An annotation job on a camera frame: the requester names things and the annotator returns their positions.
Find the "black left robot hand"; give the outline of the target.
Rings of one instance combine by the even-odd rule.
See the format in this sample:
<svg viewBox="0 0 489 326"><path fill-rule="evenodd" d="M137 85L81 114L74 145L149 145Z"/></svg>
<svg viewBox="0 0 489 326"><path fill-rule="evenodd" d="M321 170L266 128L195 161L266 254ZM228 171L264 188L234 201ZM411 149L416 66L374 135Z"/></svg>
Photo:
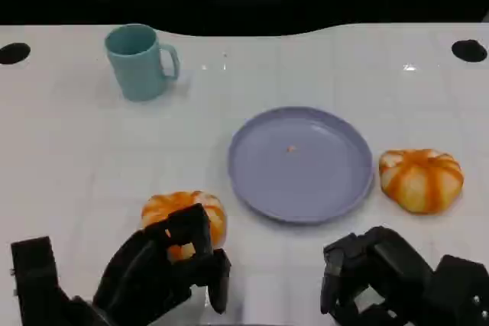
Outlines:
<svg viewBox="0 0 489 326"><path fill-rule="evenodd" d="M213 310L225 312L231 263L212 246L201 204L133 233L102 275L92 303L117 325L149 325L205 287Z"/></svg>

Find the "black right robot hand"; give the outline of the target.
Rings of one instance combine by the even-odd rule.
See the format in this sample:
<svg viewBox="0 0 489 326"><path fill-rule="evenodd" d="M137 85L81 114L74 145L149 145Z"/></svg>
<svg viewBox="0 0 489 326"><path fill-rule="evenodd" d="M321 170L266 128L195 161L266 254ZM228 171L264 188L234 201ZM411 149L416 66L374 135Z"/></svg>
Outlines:
<svg viewBox="0 0 489 326"><path fill-rule="evenodd" d="M373 227L323 249L320 311L340 325L419 325L433 270L396 231Z"/></svg>

